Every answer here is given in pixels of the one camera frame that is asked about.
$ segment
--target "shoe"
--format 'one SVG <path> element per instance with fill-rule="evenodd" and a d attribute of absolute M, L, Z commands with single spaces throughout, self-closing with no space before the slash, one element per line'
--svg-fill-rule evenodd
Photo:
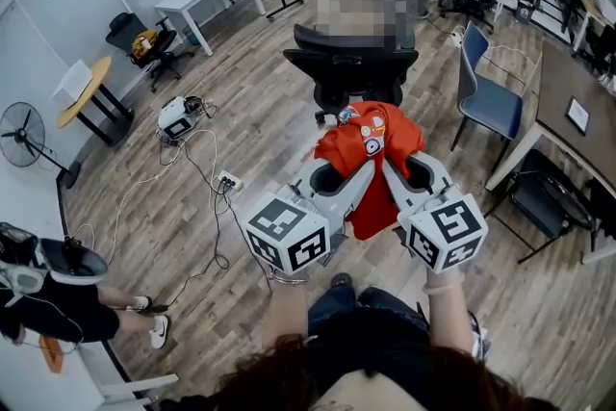
<path fill-rule="evenodd" d="M 348 284 L 351 288 L 353 287 L 353 279 L 346 272 L 340 272 L 331 278 L 329 281 L 329 287 L 335 288 L 336 286 L 340 286 L 343 284 Z"/>
<path fill-rule="evenodd" d="M 137 313 L 146 312 L 150 308 L 152 308 L 152 298 L 149 296 L 135 296 L 137 299 L 137 303 L 135 303 L 132 307 L 128 307 L 134 310 Z"/>
<path fill-rule="evenodd" d="M 171 319 L 166 315 L 159 315 L 154 318 L 156 325 L 150 331 L 150 339 L 154 349 L 160 349 L 167 342 L 169 330 L 171 329 Z"/>

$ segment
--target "blue plastic chair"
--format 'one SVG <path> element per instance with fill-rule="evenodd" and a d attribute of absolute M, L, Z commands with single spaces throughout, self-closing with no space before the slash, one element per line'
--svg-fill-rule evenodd
<path fill-rule="evenodd" d="M 494 171 L 520 130 L 522 98 L 515 92 L 475 73 L 475 68 L 489 45 L 488 39 L 472 22 L 469 22 L 460 50 L 458 82 L 458 110 L 464 118 L 451 145 L 451 151 L 458 144 L 469 119 L 483 125 L 506 140 L 492 168 Z"/>

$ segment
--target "red jacket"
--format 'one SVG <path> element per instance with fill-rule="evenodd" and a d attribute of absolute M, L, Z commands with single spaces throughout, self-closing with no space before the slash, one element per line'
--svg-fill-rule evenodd
<path fill-rule="evenodd" d="M 364 101 L 345 107 L 338 116 L 338 128 L 317 142 L 315 158 L 324 158 L 343 176 L 373 159 L 374 178 L 356 211 L 347 219 L 355 238 L 367 240 L 397 220 L 398 207 L 381 172 L 385 156 L 408 180 L 406 158 L 424 149 L 420 128 L 389 103 Z"/>

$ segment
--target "black fan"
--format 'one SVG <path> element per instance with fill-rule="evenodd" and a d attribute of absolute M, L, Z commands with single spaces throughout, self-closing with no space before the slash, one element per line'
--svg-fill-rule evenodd
<path fill-rule="evenodd" d="M 77 161 L 63 167 L 45 154 L 45 127 L 39 112 L 28 103 L 13 103 L 0 118 L 0 150 L 12 165 L 29 167 L 42 156 L 64 172 L 62 183 L 70 189 L 79 175 L 81 164 Z"/>

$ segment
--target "jeans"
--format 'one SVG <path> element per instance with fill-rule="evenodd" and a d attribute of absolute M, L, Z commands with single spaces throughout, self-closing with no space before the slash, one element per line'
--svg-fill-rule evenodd
<path fill-rule="evenodd" d="M 356 297 L 355 289 L 348 284 L 334 286 L 319 298 L 308 310 L 308 333 L 314 334 L 316 328 L 331 316 L 340 312 L 350 312 L 359 306 L 390 310 L 427 332 L 428 325 L 423 316 L 402 300 L 378 288 L 367 288 Z"/>

